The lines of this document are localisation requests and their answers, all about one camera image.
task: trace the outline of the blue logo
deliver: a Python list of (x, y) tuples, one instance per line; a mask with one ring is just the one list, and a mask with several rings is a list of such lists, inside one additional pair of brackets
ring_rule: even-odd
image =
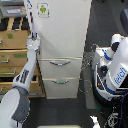
[(126, 69), (120, 68), (120, 72), (117, 74), (117, 77), (114, 78), (115, 82), (119, 85), (121, 81), (123, 80), (125, 74), (126, 74)]

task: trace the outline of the white cabinet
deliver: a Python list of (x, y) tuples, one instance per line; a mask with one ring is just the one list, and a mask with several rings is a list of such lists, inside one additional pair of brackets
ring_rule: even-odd
[(41, 38), (38, 60), (47, 98), (77, 97), (91, 0), (31, 0), (31, 9), (24, 2), (30, 28), (32, 12)]

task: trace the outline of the sticker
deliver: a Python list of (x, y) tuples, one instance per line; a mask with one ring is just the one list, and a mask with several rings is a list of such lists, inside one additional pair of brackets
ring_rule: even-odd
[(5, 55), (1, 55), (1, 58), (6, 58), (6, 56)]
[(8, 33), (7, 36), (8, 36), (9, 39), (13, 38), (13, 35), (11, 33)]
[(44, 18), (49, 17), (49, 5), (47, 3), (37, 4), (37, 10), (39, 17), (44, 17)]
[(27, 58), (27, 54), (23, 53), (23, 54), (13, 54), (14, 58)]

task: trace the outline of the drawer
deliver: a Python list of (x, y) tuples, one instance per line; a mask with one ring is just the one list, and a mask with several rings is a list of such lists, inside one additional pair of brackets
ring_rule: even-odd
[(1, 66), (24, 66), (27, 62), (26, 50), (0, 50)]
[(26, 48), (28, 38), (27, 30), (0, 31), (0, 49), (22, 49)]
[[(0, 82), (0, 94), (5, 94), (10, 89), (12, 89), (12, 82)], [(41, 87), (39, 84), (39, 78), (37, 77), (36, 81), (31, 81), (30, 91), (29, 93), (34, 93), (37, 95), (41, 92)]]
[[(22, 71), (23, 67), (0, 67), (0, 77), (16, 76)], [(38, 69), (35, 68), (34, 75), (38, 75)]]
[(47, 99), (77, 98), (79, 79), (43, 79)]
[(38, 61), (42, 78), (79, 77), (82, 58)]

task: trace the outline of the black joint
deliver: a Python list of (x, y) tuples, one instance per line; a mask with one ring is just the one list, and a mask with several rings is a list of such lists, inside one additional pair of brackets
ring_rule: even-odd
[(24, 88), (18, 87), (18, 86), (16, 86), (15, 88), (16, 88), (23, 96), (27, 96), (27, 94), (28, 94), (28, 91), (27, 91), (27, 90), (25, 90)]
[(103, 72), (103, 71), (107, 71), (108, 69), (107, 69), (107, 66), (104, 65), (104, 66), (101, 66), (101, 67), (100, 67), (100, 70)]
[(13, 114), (12, 119), (22, 124), (28, 116), (29, 106), (28, 98), (20, 93), (19, 105)]
[(119, 42), (115, 42), (115, 43), (112, 44), (111, 49), (112, 49), (114, 52), (116, 52), (118, 46), (119, 46)]

